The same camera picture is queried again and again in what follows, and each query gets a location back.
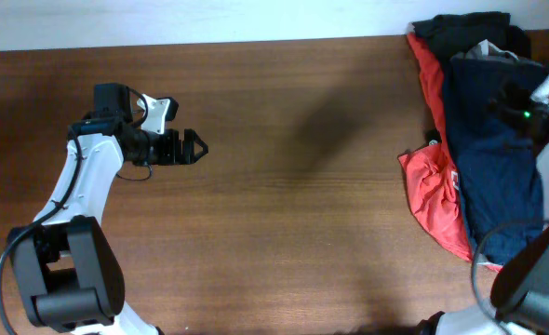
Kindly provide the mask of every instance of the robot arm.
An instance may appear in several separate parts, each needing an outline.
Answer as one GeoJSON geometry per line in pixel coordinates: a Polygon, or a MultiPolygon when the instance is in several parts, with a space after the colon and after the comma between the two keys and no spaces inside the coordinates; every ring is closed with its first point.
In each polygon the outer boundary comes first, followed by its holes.
{"type": "MultiPolygon", "coordinates": [[[[185,129],[181,141],[177,130],[165,129],[177,108],[171,98],[155,100],[123,85],[95,86],[95,112],[72,125],[78,143],[68,142],[60,179],[35,220],[57,206],[78,171],[70,196],[10,254],[33,325],[73,334],[160,334],[125,303],[124,277],[100,223],[109,189],[124,161],[137,166],[187,165],[208,152],[193,130],[185,129]],[[141,98],[138,104],[145,110],[140,124],[133,120],[130,91],[141,98]],[[194,152],[195,144],[202,152],[194,152]],[[49,263],[63,257],[72,257],[74,268],[49,270],[49,263]]],[[[8,240],[19,233],[20,229],[13,230],[8,240]]]]}

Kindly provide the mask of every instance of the clothing pile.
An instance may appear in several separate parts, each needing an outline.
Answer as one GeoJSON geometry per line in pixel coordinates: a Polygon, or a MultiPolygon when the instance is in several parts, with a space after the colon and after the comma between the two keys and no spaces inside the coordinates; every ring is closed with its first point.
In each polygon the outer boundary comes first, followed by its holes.
{"type": "MultiPolygon", "coordinates": [[[[398,158],[409,206],[443,248],[470,261],[493,228],[543,217],[531,140],[487,106],[506,81],[533,90],[547,70],[529,60],[530,40],[506,13],[438,15],[412,28],[407,39],[439,143],[398,158]]],[[[537,223],[514,225],[493,234],[483,254],[504,265],[541,232],[537,223]]]]}

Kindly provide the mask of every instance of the black cable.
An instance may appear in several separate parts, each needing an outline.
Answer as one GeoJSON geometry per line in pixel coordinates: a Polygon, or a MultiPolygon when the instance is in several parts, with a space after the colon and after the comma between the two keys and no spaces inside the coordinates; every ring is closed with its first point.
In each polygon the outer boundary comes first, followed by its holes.
{"type": "Polygon", "coordinates": [[[153,176],[153,167],[149,164],[146,164],[145,167],[148,168],[148,176],[146,176],[145,178],[141,178],[141,179],[131,179],[131,178],[126,178],[126,177],[122,177],[119,175],[119,172],[115,174],[115,176],[117,178],[119,178],[120,180],[124,180],[124,181],[148,181],[152,176],[153,176]]]}
{"type": "Polygon", "coordinates": [[[63,205],[65,205],[65,203],[68,201],[70,194],[72,194],[72,191],[74,190],[76,181],[78,180],[78,175],[80,173],[80,167],[82,165],[83,158],[82,158],[82,148],[80,147],[80,141],[78,140],[78,137],[76,136],[76,133],[74,132],[72,127],[70,127],[69,132],[76,145],[76,168],[74,169],[74,174],[72,175],[72,179],[70,180],[70,184],[68,185],[68,189],[66,190],[66,193],[63,195],[63,197],[58,203],[55,203],[55,207],[53,209],[51,209],[47,214],[45,214],[38,220],[26,226],[20,232],[20,234],[18,234],[18,236],[16,236],[16,238],[12,240],[12,242],[8,243],[6,248],[4,249],[4,252],[2,253],[2,256],[0,257],[0,318],[2,319],[2,324],[4,324],[4,328],[6,329],[7,333],[10,335],[17,335],[17,333],[16,333],[16,330],[12,328],[12,325],[10,325],[10,322],[7,319],[6,308],[4,307],[4,299],[2,297],[2,277],[4,273],[4,265],[6,264],[7,257],[12,252],[12,250],[18,245],[18,243],[24,238],[31,235],[35,229],[41,226],[43,222],[47,221],[49,218],[56,215],[60,211],[60,209],[63,208],[63,205]]]}
{"type": "Polygon", "coordinates": [[[146,117],[148,116],[148,102],[146,102],[146,98],[144,98],[144,96],[141,95],[136,89],[130,87],[127,89],[129,89],[130,92],[134,93],[135,96],[144,102],[144,115],[138,121],[132,122],[132,127],[137,128],[140,127],[144,121],[146,121],[146,117]]]}
{"type": "Polygon", "coordinates": [[[475,301],[477,302],[477,306],[479,306],[479,309],[481,310],[481,313],[487,317],[489,320],[491,320],[496,327],[498,327],[501,331],[503,331],[506,335],[512,335],[510,330],[508,330],[500,321],[496,319],[495,315],[492,315],[492,313],[486,308],[486,306],[483,304],[483,300],[481,299],[481,294],[479,293],[479,288],[477,287],[477,262],[479,261],[479,256],[481,256],[481,252],[483,251],[483,248],[488,243],[488,240],[493,235],[497,234],[498,232],[501,232],[505,228],[512,227],[519,224],[532,224],[538,221],[510,221],[505,224],[501,224],[498,227],[490,230],[482,239],[477,248],[475,249],[475,253],[473,254],[473,260],[471,262],[471,288],[473,289],[473,294],[475,295],[475,301]]]}

